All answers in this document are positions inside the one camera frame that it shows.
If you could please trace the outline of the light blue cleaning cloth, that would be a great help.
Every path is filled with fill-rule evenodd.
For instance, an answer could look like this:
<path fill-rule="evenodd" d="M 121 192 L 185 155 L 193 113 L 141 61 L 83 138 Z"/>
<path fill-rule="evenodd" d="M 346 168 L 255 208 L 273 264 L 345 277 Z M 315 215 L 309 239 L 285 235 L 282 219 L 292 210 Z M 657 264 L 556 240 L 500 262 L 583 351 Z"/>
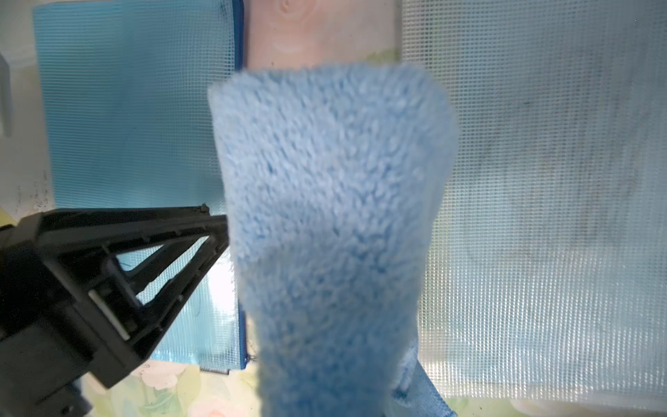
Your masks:
<path fill-rule="evenodd" d="M 264 416 L 448 416 L 417 358 L 459 129 L 413 64 L 243 71 L 208 89 Z"/>

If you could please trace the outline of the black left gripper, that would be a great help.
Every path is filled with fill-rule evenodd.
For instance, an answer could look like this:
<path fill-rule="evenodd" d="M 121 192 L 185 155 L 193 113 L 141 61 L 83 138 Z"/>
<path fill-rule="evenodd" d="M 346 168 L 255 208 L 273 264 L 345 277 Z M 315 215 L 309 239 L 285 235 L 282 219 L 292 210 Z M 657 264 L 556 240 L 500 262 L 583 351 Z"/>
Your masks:
<path fill-rule="evenodd" d="M 84 416 L 145 360 L 229 246 L 207 206 L 56 210 L 1 229 L 1 412 Z"/>

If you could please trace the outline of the clear grey document bag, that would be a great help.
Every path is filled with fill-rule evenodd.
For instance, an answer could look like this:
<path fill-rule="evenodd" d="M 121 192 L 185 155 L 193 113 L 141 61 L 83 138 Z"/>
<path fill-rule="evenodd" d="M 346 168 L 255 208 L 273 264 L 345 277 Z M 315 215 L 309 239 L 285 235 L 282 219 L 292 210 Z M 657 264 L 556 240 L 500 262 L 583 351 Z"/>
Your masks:
<path fill-rule="evenodd" d="M 420 302 L 446 397 L 666 410 L 666 4 L 406 1 L 460 125 Z"/>

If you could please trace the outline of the blue mesh document bag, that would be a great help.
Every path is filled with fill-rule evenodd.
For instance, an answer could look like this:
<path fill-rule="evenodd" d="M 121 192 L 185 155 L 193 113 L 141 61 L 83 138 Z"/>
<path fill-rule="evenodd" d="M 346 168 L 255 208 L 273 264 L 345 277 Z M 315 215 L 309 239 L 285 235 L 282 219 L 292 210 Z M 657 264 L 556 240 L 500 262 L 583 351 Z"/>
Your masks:
<path fill-rule="evenodd" d="M 33 11 L 55 205 L 226 211 L 208 87 L 242 66 L 240 1 Z"/>

